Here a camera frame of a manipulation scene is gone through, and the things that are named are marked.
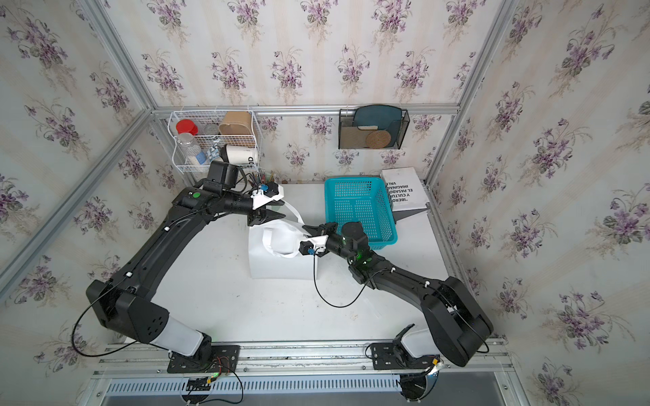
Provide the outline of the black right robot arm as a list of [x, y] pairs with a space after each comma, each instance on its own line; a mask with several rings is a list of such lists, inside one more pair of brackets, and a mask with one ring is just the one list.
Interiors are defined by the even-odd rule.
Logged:
[[469, 289], [456, 277], [426, 278], [397, 267], [370, 248], [362, 225], [337, 223], [303, 227], [306, 238], [299, 243], [301, 255], [334, 254], [348, 264], [353, 279], [362, 287], [392, 294], [420, 310], [433, 344], [458, 367], [486, 348], [494, 326]]

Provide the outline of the white insulated delivery bag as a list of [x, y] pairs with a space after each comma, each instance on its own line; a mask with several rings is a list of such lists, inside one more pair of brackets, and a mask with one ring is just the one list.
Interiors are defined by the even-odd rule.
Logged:
[[319, 276], [318, 258], [299, 252], [308, 236], [299, 211], [289, 203], [289, 218], [272, 220], [249, 228], [248, 255], [253, 279], [313, 280]]

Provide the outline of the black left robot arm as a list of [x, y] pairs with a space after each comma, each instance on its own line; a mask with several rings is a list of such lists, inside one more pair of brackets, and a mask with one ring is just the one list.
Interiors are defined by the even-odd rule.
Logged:
[[206, 178], [174, 198], [167, 216], [145, 245], [108, 281], [90, 284], [86, 297], [101, 326], [196, 363], [211, 358], [211, 338], [174, 319], [152, 298], [184, 248], [208, 224], [228, 215], [244, 216], [250, 226], [283, 218], [267, 208], [281, 204], [283, 188], [268, 182], [237, 191], [242, 174], [238, 166], [212, 162]]

